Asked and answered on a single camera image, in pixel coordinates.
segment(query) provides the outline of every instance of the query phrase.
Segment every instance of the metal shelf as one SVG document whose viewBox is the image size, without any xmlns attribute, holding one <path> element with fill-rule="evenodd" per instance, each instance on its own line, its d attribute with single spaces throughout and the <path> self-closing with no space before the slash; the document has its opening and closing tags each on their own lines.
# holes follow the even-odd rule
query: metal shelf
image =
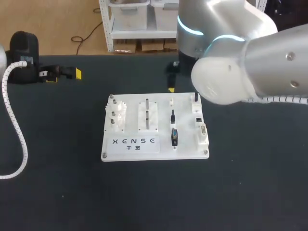
<svg viewBox="0 0 308 231">
<path fill-rule="evenodd" d="M 157 30 L 153 7 L 148 9 L 148 26 L 146 30 L 118 30 L 113 15 L 109 17 L 108 0 L 99 0 L 99 3 L 108 51 L 114 51 L 113 39 L 172 39 L 177 36 L 176 31 Z"/>
<path fill-rule="evenodd" d="M 111 21 L 113 25 L 113 39 L 174 39 L 177 36 L 176 31 L 163 31 L 156 29 L 155 12 L 153 7 L 148 8 L 148 26 L 146 30 L 118 30 L 116 21 Z"/>
</svg>

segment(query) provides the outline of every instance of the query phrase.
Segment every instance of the white connector block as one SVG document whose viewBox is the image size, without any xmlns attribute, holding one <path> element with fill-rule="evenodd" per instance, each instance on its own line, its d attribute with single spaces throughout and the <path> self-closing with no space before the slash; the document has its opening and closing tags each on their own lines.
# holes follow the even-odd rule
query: white connector block
<svg viewBox="0 0 308 231">
<path fill-rule="evenodd" d="M 202 104 L 201 104 L 201 96 L 197 94 L 197 101 L 195 100 L 195 95 L 191 96 L 192 102 L 192 112 L 193 113 L 202 113 Z"/>
<path fill-rule="evenodd" d="M 208 150 L 208 136 L 204 123 L 197 128 L 196 141 L 198 152 Z"/>
<path fill-rule="evenodd" d="M 109 118 L 109 126 L 105 127 L 105 131 L 125 131 L 126 108 L 126 103 L 123 101 L 109 97 L 106 106 L 106 117 Z"/>
<path fill-rule="evenodd" d="M 152 102 L 148 99 L 147 103 L 146 99 L 144 99 L 143 102 L 139 103 L 138 132 L 158 132 L 157 102 Z"/>
</svg>

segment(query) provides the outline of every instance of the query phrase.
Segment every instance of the white test board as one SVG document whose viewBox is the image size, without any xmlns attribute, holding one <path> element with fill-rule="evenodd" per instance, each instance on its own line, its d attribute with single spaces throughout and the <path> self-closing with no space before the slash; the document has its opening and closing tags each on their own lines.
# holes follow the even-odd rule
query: white test board
<svg viewBox="0 0 308 231">
<path fill-rule="evenodd" d="M 175 128 L 178 131 L 177 147 L 173 147 L 171 143 L 174 127 L 170 121 L 172 110 L 176 118 Z M 146 111 L 149 118 L 148 126 L 145 122 Z M 202 141 L 199 139 L 200 125 L 203 125 L 203 131 L 206 132 L 203 133 Z M 102 161 L 207 158 L 208 135 L 199 94 L 131 94 L 111 95 L 108 98 Z"/>
</svg>

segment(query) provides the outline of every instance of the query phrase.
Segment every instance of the black connector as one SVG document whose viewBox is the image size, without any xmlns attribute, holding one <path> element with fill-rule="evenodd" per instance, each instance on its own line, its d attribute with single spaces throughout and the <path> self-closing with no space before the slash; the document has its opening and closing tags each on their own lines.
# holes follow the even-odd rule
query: black connector
<svg viewBox="0 0 308 231">
<path fill-rule="evenodd" d="M 172 110 L 172 115 L 171 115 L 171 123 L 175 124 L 175 115 L 174 115 L 174 110 Z"/>
<path fill-rule="evenodd" d="M 172 147 L 177 147 L 178 145 L 178 130 L 176 129 L 172 129 L 172 132 L 171 132 L 171 144 L 172 144 Z"/>
<path fill-rule="evenodd" d="M 42 66 L 39 69 L 41 82 L 57 82 L 60 76 L 66 76 L 69 79 L 81 79 L 81 71 L 73 66 L 50 65 Z"/>
</svg>

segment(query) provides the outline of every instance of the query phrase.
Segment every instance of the wooden floor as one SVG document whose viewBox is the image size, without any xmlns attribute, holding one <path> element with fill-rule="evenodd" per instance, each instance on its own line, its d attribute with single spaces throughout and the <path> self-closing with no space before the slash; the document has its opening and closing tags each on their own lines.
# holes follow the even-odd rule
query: wooden floor
<svg viewBox="0 0 308 231">
<path fill-rule="evenodd" d="M 39 53 L 76 54 L 78 43 L 102 21 L 98 0 L 0 0 L 0 43 L 8 50 L 14 32 L 35 34 Z M 107 54 L 103 26 L 84 42 L 79 54 Z"/>
</svg>

